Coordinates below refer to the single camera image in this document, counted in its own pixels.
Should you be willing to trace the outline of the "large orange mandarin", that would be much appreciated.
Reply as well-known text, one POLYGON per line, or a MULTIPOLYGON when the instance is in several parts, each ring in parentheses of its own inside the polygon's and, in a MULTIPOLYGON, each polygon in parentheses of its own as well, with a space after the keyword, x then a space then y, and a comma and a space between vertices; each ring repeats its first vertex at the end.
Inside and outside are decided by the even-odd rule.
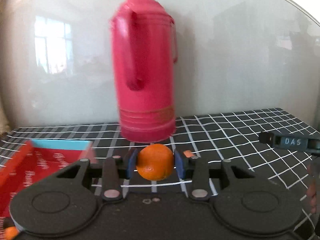
POLYGON ((6 240, 13 240, 18 234, 19 231, 15 226, 10 226, 4 229, 4 237, 6 240))

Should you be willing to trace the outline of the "carrot chunk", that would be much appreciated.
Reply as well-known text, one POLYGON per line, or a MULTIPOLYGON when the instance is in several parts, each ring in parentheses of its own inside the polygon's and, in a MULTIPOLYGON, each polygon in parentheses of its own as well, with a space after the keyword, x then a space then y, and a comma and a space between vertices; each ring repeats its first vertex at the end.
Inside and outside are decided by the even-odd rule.
POLYGON ((190 150, 184 151, 183 154, 184 154, 187 158, 191 158, 191 157, 194 156, 194 154, 193 154, 190 150))

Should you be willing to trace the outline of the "black white checked tablecloth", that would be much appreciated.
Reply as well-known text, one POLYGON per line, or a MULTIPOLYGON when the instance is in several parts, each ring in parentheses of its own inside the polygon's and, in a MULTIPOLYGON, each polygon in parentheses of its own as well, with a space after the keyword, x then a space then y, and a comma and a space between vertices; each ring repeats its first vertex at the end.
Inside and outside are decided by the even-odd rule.
MULTIPOLYGON (((280 108, 179 117, 176 125, 175 134, 164 141, 169 148, 190 150, 206 158, 210 164, 231 159, 291 189, 303 204, 302 220, 296 232, 304 239, 315 239, 313 228, 316 218, 310 212, 305 195, 309 183, 306 168, 311 160, 310 155, 294 150, 272 149, 260 144, 258 135, 262 131, 277 131, 319 136, 316 129, 280 108)), ((143 147, 122 138, 119 125, 115 122, 19 127, 1 138, 1 167, 5 167, 29 139, 89 140, 99 160, 132 147, 143 147)))

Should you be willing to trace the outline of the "colourful cardboard box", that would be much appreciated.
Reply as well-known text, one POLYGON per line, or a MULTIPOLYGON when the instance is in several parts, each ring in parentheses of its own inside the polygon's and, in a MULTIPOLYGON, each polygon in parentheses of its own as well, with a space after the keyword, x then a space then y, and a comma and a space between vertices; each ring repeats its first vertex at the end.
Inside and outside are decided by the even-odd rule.
POLYGON ((90 191, 91 145, 28 140, 1 168, 1 216, 35 235, 63 235, 88 223, 98 208, 90 191))

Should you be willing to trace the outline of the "red thermos flask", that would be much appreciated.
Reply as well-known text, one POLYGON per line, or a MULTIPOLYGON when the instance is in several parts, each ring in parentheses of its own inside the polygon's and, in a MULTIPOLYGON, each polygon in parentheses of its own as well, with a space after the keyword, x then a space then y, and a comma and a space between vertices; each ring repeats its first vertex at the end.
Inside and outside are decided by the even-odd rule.
POLYGON ((175 131, 174 19, 156 0, 125 0, 111 20, 111 48, 121 136, 168 139, 175 131))

